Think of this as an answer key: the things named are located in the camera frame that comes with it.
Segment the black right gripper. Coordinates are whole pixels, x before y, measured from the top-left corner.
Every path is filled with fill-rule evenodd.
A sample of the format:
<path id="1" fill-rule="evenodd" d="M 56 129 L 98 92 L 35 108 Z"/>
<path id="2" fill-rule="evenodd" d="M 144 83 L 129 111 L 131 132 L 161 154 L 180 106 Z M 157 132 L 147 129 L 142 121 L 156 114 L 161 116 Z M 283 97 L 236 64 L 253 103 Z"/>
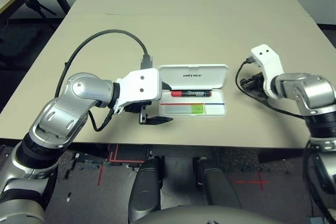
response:
<path id="1" fill-rule="evenodd" d="M 248 82 L 248 80 L 249 80 L 248 78 L 247 79 L 242 78 L 240 80 L 240 83 L 241 83 L 240 86 L 243 90 L 249 90 L 249 85 L 245 84 L 245 83 Z M 263 90 L 264 89 L 263 85 L 264 85 L 264 75 L 263 75 L 262 72 L 257 73 L 257 74 L 255 74 L 251 77 L 250 91 L 252 91 L 252 90 L 253 91 Z"/>

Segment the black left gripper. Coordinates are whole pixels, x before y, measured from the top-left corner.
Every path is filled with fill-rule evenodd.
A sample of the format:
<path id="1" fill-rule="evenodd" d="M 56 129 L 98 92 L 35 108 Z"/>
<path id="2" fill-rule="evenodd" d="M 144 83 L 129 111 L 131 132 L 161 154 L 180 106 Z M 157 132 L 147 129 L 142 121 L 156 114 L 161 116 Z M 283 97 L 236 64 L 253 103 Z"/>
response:
<path id="1" fill-rule="evenodd" d="M 171 90 L 171 87 L 169 84 L 162 82 L 162 89 Z M 146 106 L 151 104 L 151 101 L 131 103 L 124 107 L 124 111 L 130 113 L 139 113 L 139 124 L 141 125 L 160 125 L 171 122 L 173 120 L 172 118 L 165 116 L 154 116 L 151 118 L 148 117 Z"/>

